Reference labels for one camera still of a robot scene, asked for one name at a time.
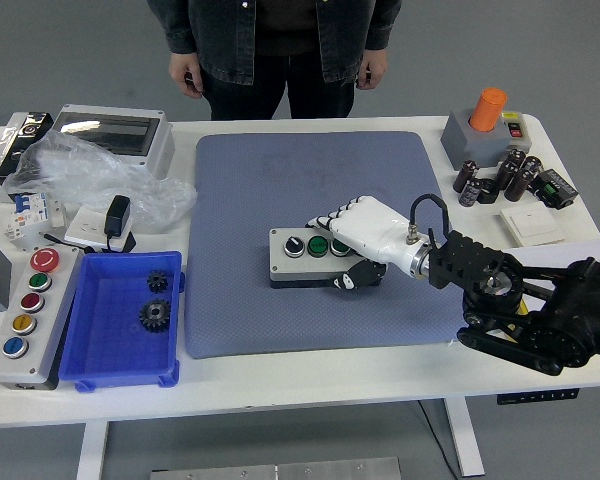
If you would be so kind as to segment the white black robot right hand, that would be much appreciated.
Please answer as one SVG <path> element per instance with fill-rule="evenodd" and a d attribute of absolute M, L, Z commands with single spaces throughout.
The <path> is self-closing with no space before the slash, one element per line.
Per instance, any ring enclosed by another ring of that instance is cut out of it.
<path fill-rule="evenodd" d="M 333 280 L 341 290 L 371 285 L 393 264 L 411 278 L 424 278 L 429 245 L 408 219 L 372 196 L 361 196 L 308 225 L 329 231 L 363 259 Z"/>

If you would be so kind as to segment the person's left hand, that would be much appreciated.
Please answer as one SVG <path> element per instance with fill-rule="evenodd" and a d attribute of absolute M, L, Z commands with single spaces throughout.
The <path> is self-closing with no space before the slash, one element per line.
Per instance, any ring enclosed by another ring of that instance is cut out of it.
<path fill-rule="evenodd" d="M 359 90 L 374 90 L 388 70 L 387 49 L 365 50 L 362 54 L 356 86 Z"/>

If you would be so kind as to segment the person's right hand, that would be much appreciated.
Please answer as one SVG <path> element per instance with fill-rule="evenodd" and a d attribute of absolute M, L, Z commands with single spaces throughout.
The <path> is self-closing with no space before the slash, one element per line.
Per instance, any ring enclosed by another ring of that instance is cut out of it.
<path fill-rule="evenodd" d="M 196 100 L 203 97 L 204 85 L 196 53 L 172 53 L 169 75 L 183 95 Z"/>

